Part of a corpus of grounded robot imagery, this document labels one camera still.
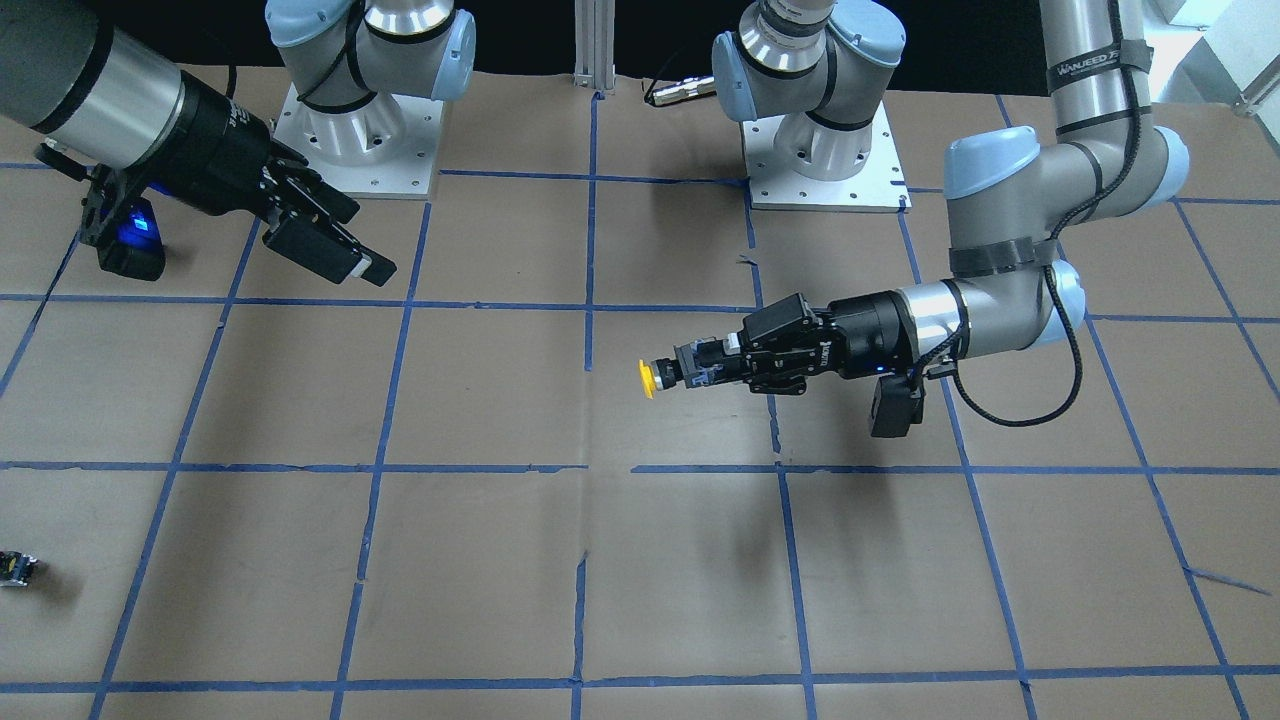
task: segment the black strap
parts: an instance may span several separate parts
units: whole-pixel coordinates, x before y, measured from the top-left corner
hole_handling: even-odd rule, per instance
[[[977,247],[952,247],[951,274],[957,278],[979,278],[1048,265],[1053,263],[1056,246],[1056,241],[1037,242],[1030,237],[1019,237]]]
[[[1075,58],[1068,58],[1048,69],[1048,91],[1056,92],[1059,88],[1073,82],[1093,77],[1120,67],[1134,68],[1144,73],[1151,72],[1151,60],[1155,50],[1142,40],[1121,40],[1091,50]]]

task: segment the yellow button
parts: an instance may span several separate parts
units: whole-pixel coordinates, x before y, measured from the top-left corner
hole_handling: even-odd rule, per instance
[[[653,379],[653,368],[644,360],[640,361],[640,383],[644,384],[644,396],[653,400],[653,391],[658,389],[658,383]]]

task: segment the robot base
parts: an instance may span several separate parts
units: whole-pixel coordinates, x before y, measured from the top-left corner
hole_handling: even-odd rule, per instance
[[[443,101],[393,95],[406,131],[396,152],[372,165],[338,165],[312,150],[300,120],[297,96],[297,90],[289,86],[275,123],[275,138],[305,155],[326,183],[357,199],[430,200],[445,111]]]
[[[874,145],[867,163],[858,174],[844,181],[818,181],[790,169],[788,159],[773,147],[773,136],[781,124],[782,117],[742,123],[751,208],[844,213],[897,213],[911,208],[883,104],[872,120]]]

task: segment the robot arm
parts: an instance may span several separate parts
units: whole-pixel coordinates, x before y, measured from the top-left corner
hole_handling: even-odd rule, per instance
[[[105,270],[164,270],[150,187],[210,215],[253,213],[268,247],[330,282],[396,272],[343,228],[358,204],[266,123],[76,0],[0,0],[0,113],[50,137],[40,160],[90,181],[79,241]],[[63,145],[100,164],[86,172]]]
[[[1075,270],[1053,259],[1059,233],[1167,200],[1189,161],[1178,135],[1151,122],[1138,3],[1042,0],[1041,8],[1059,143],[1042,147],[1020,127],[951,145],[943,193],[955,277],[817,311],[791,296],[723,341],[694,341],[676,347],[675,359],[641,363],[646,392],[744,382],[753,392],[799,395],[806,377],[823,372],[881,375],[872,434],[900,437],[922,420],[923,380],[954,374],[960,359],[1064,337],[1074,347],[1084,291]],[[996,420],[1038,424],[1069,402],[1034,421]]]

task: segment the blue tape line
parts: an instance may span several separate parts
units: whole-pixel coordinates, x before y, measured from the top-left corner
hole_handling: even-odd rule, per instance
[[[1192,242],[1196,245],[1196,251],[1199,252],[1201,260],[1204,263],[1204,268],[1208,270],[1211,278],[1213,278],[1213,284],[1217,287],[1217,292],[1222,296],[1222,302],[1226,302],[1226,310],[1235,319],[1236,328],[1240,331],[1240,336],[1244,337],[1244,345],[1249,347],[1249,352],[1253,354],[1253,361],[1258,364],[1258,369],[1262,370],[1262,377],[1266,378],[1267,386],[1271,387],[1271,395],[1276,400],[1280,400],[1280,387],[1276,386],[1276,379],[1271,375],[1271,370],[1267,369],[1266,361],[1262,360],[1262,354],[1258,352],[1257,345],[1253,343],[1253,337],[1249,334],[1249,329],[1244,327],[1240,322],[1240,313],[1236,311],[1235,304],[1231,302],[1231,297],[1226,293],[1226,286],[1222,284],[1222,279],[1217,275],[1217,270],[1213,269],[1213,263],[1208,259],[1208,252],[1204,251],[1204,246],[1201,245],[1199,236],[1196,234],[1196,228],[1192,227],[1190,219],[1187,217],[1187,211],[1183,209],[1181,202],[1176,199],[1174,200],[1174,208],[1178,210],[1178,217],[1183,219],[1183,227],[1187,228],[1187,234],[1192,237]]]
[[[97,683],[0,683],[0,694],[88,694]]]
[[[36,336],[36,327],[40,324],[40,318],[44,316],[45,307],[49,306],[49,299],[54,295],[54,288],[58,287],[58,281],[60,281],[63,273],[67,272],[67,265],[70,263],[72,254],[76,252],[77,245],[77,237],[73,237],[70,243],[67,246],[67,252],[63,254],[61,263],[58,264],[58,269],[54,272],[54,279],[49,281],[49,288],[45,290],[42,296],[40,296],[40,305],[36,306],[36,313],[31,316],[31,322],[27,323],[27,331],[22,333],[22,340],[18,341],[18,347],[14,348],[13,356],[9,357],[9,364],[4,369],[4,375],[0,375],[0,397],[4,397],[5,391],[9,389],[9,383],[13,380],[14,373],[18,372],[18,363],[22,363],[22,357],[27,354],[31,338]]]
[[[585,680],[584,688],[718,688],[724,685],[797,685],[800,675],[778,673],[765,675],[666,675],[604,678]]]
[[[1138,460],[1142,462],[1143,468],[1149,468],[1147,460],[1147,451],[1142,446],[1142,439],[1138,437],[1138,427],[1133,421],[1133,415],[1129,413],[1129,405],[1124,400],[1124,393],[1120,392],[1120,383],[1116,380],[1115,370],[1111,368],[1111,361],[1107,357],[1106,348],[1102,346],[1102,337],[1098,334],[1098,328],[1089,318],[1084,319],[1085,327],[1089,329],[1089,336],[1093,338],[1093,345],[1098,351],[1098,360],[1102,363],[1102,372],[1107,377],[1107,383],[1111,386],[1111,393],[1115,396],[1116,405],[1120,409],[1120,416],[1124,419],[1125,429],[1129,432],[1129,439],[1133,442],[1133,448],[1138,454]],[[1160,519],[1165,524],[1165,533],[1169,536],[1170,543],[1174,546],[1174,553],[1178,556],[1178,562],[1183,568],[1188,566],[1187,553],[1183,552],[1181,541],[1178,539],[1178,530],[1174,528],[1172,518],[1169,515],[1169,509],[1165,505],[1165,497],[1160,492],[1160,486],[1156,483],[1156,474],[1152,471],[1146,473],[1147,486],[1151,489],[1152,498],[1156,501],[1156,509],[1160,511]],[[1204,603],[1203,596],[1201,596],[1199,587],[1196,584],[1196,578],[1183,570],[1183,579],[1187,580],[1187,587],[1192,593],[1192,600],[1196,602],[1196,610],[1199,612],[1201,621],[1204,625],[1204,630],[1208,633],[1210,644],[1213,646],[1213,656],[1217,657],[1219,665],[1226,667],[1228,660],[1226,653],[1222,651],[1222,643],[1217,637],[1217,630],[1213,628],[1213,620],[1210,618],[1208,606]],[[1249,712],[1244,707],[1244,698],[1240,696],[1240,688],[1235,683],[1235,678],[1231,673],[1225,673],[1228,688],[1231,691],[1231,698],[1235,701],[1235,707],[1240,714],[1240,720],[1248,720]]]
[[[582,680],[582,647],[585,643],[584,626],[586,624],[586,556],[577,564],[573,574],[573,675],[572,680]]]
[[[44,461],[44,460],[4,460],[0,461],[0,470],[93,470],[99,473],[110,471],[146,471],[157,473],[170,468],[169,462],[84,462],[84,461]]]
[[[1234,200],[1230,197],[1178,197],[1175,201],[1196,205],[1280,205],[1280,200]]]
[[[369,482],[369,515],[365,518],[365,530],[360,541],[360,556],[356,561],[356,582],[351,588],[351,606],[347,611],[347,628],[342,639],[342,655],[338,660],[338,687],[333,692],[329,717],[339,720],[351,669],[351,655],[356,646],[356,625],[360,620],[360,606],[364,598],[365,580],[369,577],[369,555],[374,546],[374,528],[378,523],[378,501],[381,496],[383,473],[387,465],[387,446],[390,443],[392,424],[396,419],[396,400],[399,395],[401,373],[404,368],[404,351],[408,347],[408,333],[413,319],[413,296],[417,293],[419,278],[422,274],[422,256],[426,254],[426,237],[431,224],[431,204],[422,206],[422,220],[419,223],[417,247],[413,251],[413,269],[410,272],[408,287],[404,291],[401,327],[396,340],[396,355],[392,360],[392,374],[387,383],[387,405],[383,410],[383,428],[378,434],[378,452],[374,457],[374,473]]]
[[[782,427],[778,424],[778,401],[773,395],[765,395],[769,409],[769,439],[773,442],[776,468],[782,468]]]
[[[947,416],[951,419],[951,430],[956,437],[956,450],[960,452],[960,464],[964,466],[965,484],[969,488],[969,501],[973,503],[974,518],[978,521],[978,533],[982,536],[982,546],[987,553],[987,565],[991,568],[991,577],[996,584],[996,598],[1000,601],[1000,612],[1005,618],[1005,632],[1009,634],[1009,647],[1014,655],[1014,670],[1018,673],[1018,682],[1023,691],[1023,705],[1027,707],[1028,720],[1037,720],[1036,700],[1032,697],[1030,678],[1027,674],[1027,660],[1023,656],[1023,642],[1018,635],[1018,624],[1014,620],[1014,607],[1009,602],[1009,589],[1005,585],[1004,571],[1000,569],[1000,557],[996,555],[996,543],[991,537],[991,527],[987,524],[987,511],[982,505],[982,493],[978,492],[978,480],[974,478],[973,465],[969,462],[969,451],[965,448],[964,432],[960,428],[960,415],[956,413],[955,400],[951,397],[951,386],[943,383],[942,398],[947,405]]]
[[[131,302],[151,305],[224,305],[225,297],[178,295],[54,295],[54,302]]]
[[[1221,583],[1224,585],[1231,585],[1231,587],[1235,587],[1235,588],[1240,588],[1240,589],[1245,589],[1245,591],[1249,591],[1249,592],[1256,592],[1258,594],[1265,594],[1267,597],[1271,597],[1271,591],[1260,588],[1258,585],[1254,585],[1254,584],[1245,583],[1244,580],[1238,580],[1235,578],[1231,578],[1231,577],[1228,577],[1228,575],[1222,575],[1221,573],[1211,573],[1208,570],[1202,570],[1199,568],[1192,568],[1190,565],[1183,565],[1183,570],[1187,570],[1188,573],[1190,573],[1192,575],[1196,575],[1197,578],[1204,578],[1206,580],[1212,580],[1215,583]]]
[[[413,465],[407,462],[383,465],[387,473],[415,474],[517,474],[517,473],[559,473],[562,470],[586,470],[586,465]]]
[[[943,670],[940,673],[823,673],[813,676],[818,685],[877,685],[913,683],[992,683],[1016,680],[1016,670]]]
[[[591,104],[594,110],[595,99],[591,100]],[[641,176],[602,176],[595,172],[594,164],[591,164],[591,170],[585,176],[581,173],[524,173],[508,170],[440,170],[440,174],[479,178],[567,179],[644,184],[726,184],[730,187],[746,184],[746,181],[742,178],[653,178]]]
[[[347,692],[367,691],[563,691],[573,685],[568,678],[502,678],[439,680],[347,680]]]
[[[115,682],[110,693],[280,693],[280,692],[329,692],[333,680],[177,680],[177,682]]]
[[[591,372],[593,351],[595,347],[595,201],[596,201],[596,169],[600,155],[600,113],[599,102],[604,94],[596,91],[591,95],[591,146],[589,149],[590,183],[586,188],[586,313],[582,314],[582,370]]]
[[[1222,675],[1221,665],[1149,665],[1138,667],[1052,667],[1028,670],[1033,680],[1075,680],[1097,678],[1196,678]]]
[[[911,231],[906,228],[906,213],[902,211],[904,209],[905,204],[900,200],[897,229],[902,233],[902,245],[906,247],[906,260],[911,264],[911,278],[915,281],[915,284],[920,284],[924,281],[920,279],[920,264],[915,260],[915,246],[911,243]]]
[[[596,313],[727,313],[740,315],[756,307],[745,305],[594,305]]]
[[[782,501],[782,530],[787,541],[787,569],[791,574],[791,605],[796,615],[796,644],[800,651],[800,684],[804,685],[805,716],[818,720],[818,698],[813,691],[813,662],[809,659],[809,625],[804,614],[804,591],[800,587],[800,556],[796,551],[796,533],[791,516],[791,488],[787,474],[778,469],[778,496]]]
[[[399,300],[339,300],[324,297],[238,297],[237,305],[301,305],[320,307],[402,307]]]
[[[1102,678],[1202,678],[1225,674],[1248,676],[1280,675],[1280,665],[1139,665],[1102,667],[1037,667],[1028,669],[1032,680],[1102,679]],[[984,683],[1018,680],[1015,670],[941,670],[902,673],[818,673],[815,685],[867,685],[915,683]],[[677,688],[724,685],[797,685],[799,674],[765,675],[691,675],[691,676],[623,676],[585,680],[584,688]],[[572,678],[445,678],[445,679],[370,679],[348,680],[348,692],[372,691],[525,691],[568,689]],[[329,692],[335,680],[118,680],[109,693],[175,693],[175,692]],[[88,694],[97,683],[0,683],[0,694]]]
[[[1088,313],[1094,320],[1111,320],[1116,323],[1208,323],[1208,324],[1235,324],[1235,318],[1213,318],[1207,315],[1103,315]]]
[[[191,402],[187,406],[187,415],[182,421],[182,429],[178,433],[178,442],[173,448],[173,457],[170,460],[169,471],[165,474],[164,484],[160,487],[160,497],[156,500],[156,509],[151,515],[151,525],[147,528],[146,541],[142,544],[142,555],[138,557],[137,569],[133,571],[133,582],[129,584],[129,594],[124,601],[124,610],[120,614],[120,621],[115,629],[115,637],[111,641],[111,650],[106,656],[106,664],[102,667],[102,678],[99,680],[97,692],[93,693],[93,706],[90,710],[88,719],[99,720],[102,714],[102,703],[106,701],[108,687],[111,683],[111,678],[115,675],[115,666],[120,660],[120,651],[124,648],[124,638],[129,632],[129,624],[133,620],[133,610],[137,607],[138,594],[142,592],[142,580],[146,578],[147,568],[151,564],[151,553],[155,550],[156,538],[160,534],[160,521],[164,519],[165,507],[169,505],[169,496],[173,493],[174,479],[178,477],[178,464],[182,462],[182,454],[187,450],[187,439],[191,436],[191,428],[196,423],[196,414],[200,410],[200,402],[205,396],[205,387],[209,384],[209,375],[214,370],[214,359],[218,356],[218,348],[223,342],[223,333],[227,329],[227,320],[230,316],[233,302],[237,291],[239,291],[241,281],[244,278],[244,268],[248,265],[250,251],[253,249],[253,238],[257,237],[260,220],[255,219],[252,227],[250,227],[248,237],[244,240],[244,250],[241,252],[239,264],[236,266],[236,275],[232,278],[230,290],[227,291],[227,297],[223,302],[223,311],[218,319],[218,327],[214,328],[214,337],[209,342],[209,351],[205,354],[205,364],[200,370],[200,379],[196,382],[195,393],[191,397]]]
[[[776,465],[636,465],[634,474],[774,473]]]
[[[996,94],[996,105],[1000,106],[1000,117],[1005,119],[1005,127],[1014,127],[1014,120],[1009,119],[1009,108],[1005,108],[1005,96]]]
[[[577,571],[575,573],[573,587],[573,675],[570,680],[573,683],[573,691],[570,700],[570,720],[581,720],[582,717],[582,647],[584,641],[584,625],[586,623],[586,556],[582,553],[582,560],[577,564]]]
[[[282,462],[179,462],[180,473],[370,473],[372,465],[287,465]]]

